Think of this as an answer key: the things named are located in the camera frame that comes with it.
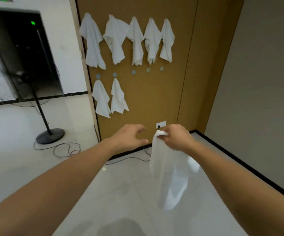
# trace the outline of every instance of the forearm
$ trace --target forearm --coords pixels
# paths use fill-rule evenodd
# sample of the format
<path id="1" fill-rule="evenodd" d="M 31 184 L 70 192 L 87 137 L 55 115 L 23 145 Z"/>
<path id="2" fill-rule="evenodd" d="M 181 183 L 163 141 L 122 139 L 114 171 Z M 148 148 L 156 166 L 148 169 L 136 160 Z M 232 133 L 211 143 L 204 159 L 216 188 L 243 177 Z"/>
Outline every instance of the forearm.
<path id="1" fill-rule="evenodd" d="M 113 153 L 102 141 L 9 196 L 0 203 L 0 235 L 52 235 Z"/>
<path id="2" fill-rule="evenodd" d="M 201 143 L 194 143 L 188 154 L 200 164 L 223 202 L 249 235 L 284 235 L 283 195 Z"/>

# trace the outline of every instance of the hand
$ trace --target hand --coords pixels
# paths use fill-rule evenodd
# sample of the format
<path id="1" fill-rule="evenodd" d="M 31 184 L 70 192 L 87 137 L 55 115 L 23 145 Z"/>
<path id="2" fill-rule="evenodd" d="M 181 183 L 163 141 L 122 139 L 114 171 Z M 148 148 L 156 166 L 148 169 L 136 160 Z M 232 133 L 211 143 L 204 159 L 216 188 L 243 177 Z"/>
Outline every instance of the hand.
<path id="1" fill-rule="evenodd" d="M 116 153 L 134 150 L 148 144 L 147 139 L 137 139 L 136 134 L 145 130 L 142 124 L 126 124 L 108 139 Z"/>
<path id="2" fill-rule="evenodd" d="M 187 152 L 189 152 L 191 146 L 195 143 L 194 138 L 187 129 L 180 124 L 170 124 L 164 127 L 163 131 L 167 132 L 169 135 L 158 136 L 158 138 L 162 139 L 171 149 L 188 154 Z"/>

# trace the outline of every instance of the fan pole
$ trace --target fan pole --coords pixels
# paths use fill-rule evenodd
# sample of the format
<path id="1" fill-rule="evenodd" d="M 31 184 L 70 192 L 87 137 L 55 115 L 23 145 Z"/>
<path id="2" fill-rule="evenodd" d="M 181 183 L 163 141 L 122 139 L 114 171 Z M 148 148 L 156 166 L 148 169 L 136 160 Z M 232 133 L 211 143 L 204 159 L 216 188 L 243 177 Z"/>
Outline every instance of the fan pole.
<path id="1" fill-rule="evenodd" d="M 36 93 L 35 93 L 35 91 L 33 90 L 33 88 L 32 88 L 32 87 L 31 87 L 31 90 L 32 90 L 32 93 L 33 93 L 34 99 L 35 99 L 35 101 L 36 101 L 36 103 L 37 103 L 37 107 L 38 107 L 38 109 L 39 109 L 39 112 L 40 112 L 40 114 L 42 115 L 43 121 L 44 121 L 45 126 L 46 126 L 46 128 L 47 128 L 47 132 L 48 132 L 48 134 L 49 134 L 49 135 L 52 135 L 52 133 L 51 133 L 51 131 L 50 131 L 50 129 L 49 129 L 49 126 L 48 126 L 47 120 L 46 120 L 46 118 L 45 118 L 44 112 L 43 112 L 43 110 L 42 110 L 42 108 L 41 108 L 41 106 L 40 106 L 40 103 L 39 103 L 38 97 L 37 97 L 37 95 L 36 95 Z"/>

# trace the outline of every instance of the standing fan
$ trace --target standing fan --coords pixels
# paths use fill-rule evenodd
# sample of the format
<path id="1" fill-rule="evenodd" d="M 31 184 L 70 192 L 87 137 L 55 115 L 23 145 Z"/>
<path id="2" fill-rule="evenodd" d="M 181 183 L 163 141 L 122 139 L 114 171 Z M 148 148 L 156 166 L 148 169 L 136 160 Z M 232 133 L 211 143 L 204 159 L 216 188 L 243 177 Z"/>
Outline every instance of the standing fan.
<path id="1" fill-rule="evenodd" d="M 53 86 L 57 83 L 53 80 L 52 76 L 37 76 L 34 73 L 28 73 L 24 71 L 17 72 L 16 75 L 10 74 L 5 67 L 5 63 L 0 54 L 0 99 L 2 101 L 11 100 L 13 105 L 20 107 L 33 107 L 37 106 L 40 115 L 46 126 L 46 131 L 39 134 L 36 138 L 36 142 L 39 144 L 54 143 L 65 135 L 65 131 L 61 128 L 50 129 L 48 122 L 45 118 L 41 104 L 49 101 L 49 98 L 43 98 L 40 103 L 37 95 L 42 95 L 40 80 L 48 83 L 47 86 Z"/>

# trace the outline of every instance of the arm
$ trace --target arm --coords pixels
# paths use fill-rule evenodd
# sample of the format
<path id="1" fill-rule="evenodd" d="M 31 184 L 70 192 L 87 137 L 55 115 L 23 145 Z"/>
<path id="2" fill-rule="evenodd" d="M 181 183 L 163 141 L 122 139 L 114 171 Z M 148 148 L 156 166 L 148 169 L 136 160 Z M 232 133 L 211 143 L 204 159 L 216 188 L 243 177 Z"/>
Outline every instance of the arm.
<path id="1" fill-rule="evenodd" d="M 0 203 L 0 235 L 52 235 L 106 161 L 148 143 L 142 125 L 125 125 L 111 138 L 58 164 Z"/>
<path id="2" fill-rule="evenodd" d="M 180 124 L 160 136 L 172 149 L 195 159 L 248 235 L 284 235 L 284 196 L 237 163 L 196 142 Z"/>

